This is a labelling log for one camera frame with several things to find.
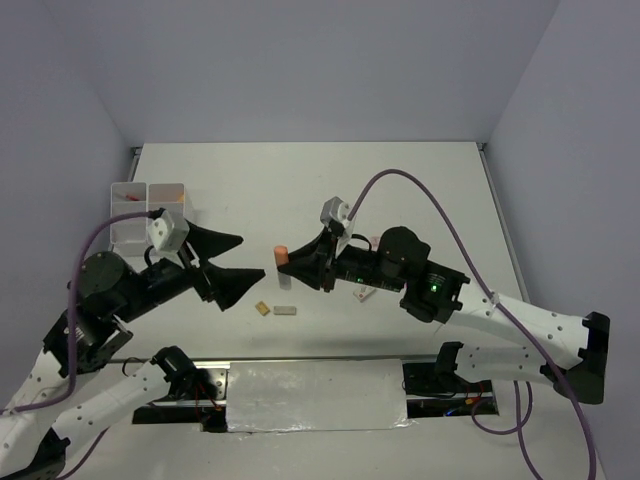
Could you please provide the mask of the grey eraser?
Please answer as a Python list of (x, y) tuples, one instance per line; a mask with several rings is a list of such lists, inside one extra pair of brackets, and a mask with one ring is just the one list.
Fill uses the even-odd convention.
[(274, 306), (273, 313), (276, 316), (295, 316), (297, 308), (295, 306)]

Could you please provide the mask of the yellow eraser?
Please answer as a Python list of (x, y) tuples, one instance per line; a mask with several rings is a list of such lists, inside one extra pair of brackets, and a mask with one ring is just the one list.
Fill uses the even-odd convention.
[(271, 309), (269, 308), (269, 306), (263, 301), (258, 302), (255, 305), (255, 308), (261, 316), (266, 316), (271, 312)]

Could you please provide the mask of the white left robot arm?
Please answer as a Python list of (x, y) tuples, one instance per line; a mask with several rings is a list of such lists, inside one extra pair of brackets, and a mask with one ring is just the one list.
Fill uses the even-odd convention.
[(141, 216), (160, 256), (144, 270), (136, 271), (113, 251), (80, 253), (67, 309), (1, 414), (2, 478), (66, 479), (67, 459), (135, 410), (164, 398), (210, 407), (222, 398), (222, 379), (168, 346), (115, 386), (82, 403), (72, 401), (131, 340), (128, 323), (188, 290), (227, 310), (265, 276), (261, 269), (212, 264), (242, 243), (238, 235), (171, 218), (164, 210)]

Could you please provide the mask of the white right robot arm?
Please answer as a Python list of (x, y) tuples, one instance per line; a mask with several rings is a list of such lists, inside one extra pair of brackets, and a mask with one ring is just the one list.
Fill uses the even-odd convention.
[(551, 386), (566, 398), (604, 400), (610, 320), (598, 312), (562, 315), (484, 290), (466, 274), (429, 260), (431, 248), (406, 227), (386, 230), (376, 248), (342, 242), (325, 228), (307, 245), (274, 249), (280, 275), (330, 292), (337, 281), (401, 293), (400, 307), (423, 323), (477, 330), (510, 342), (507, 348), (442, 344), (436, 383), (457, 391), (487, 379)]

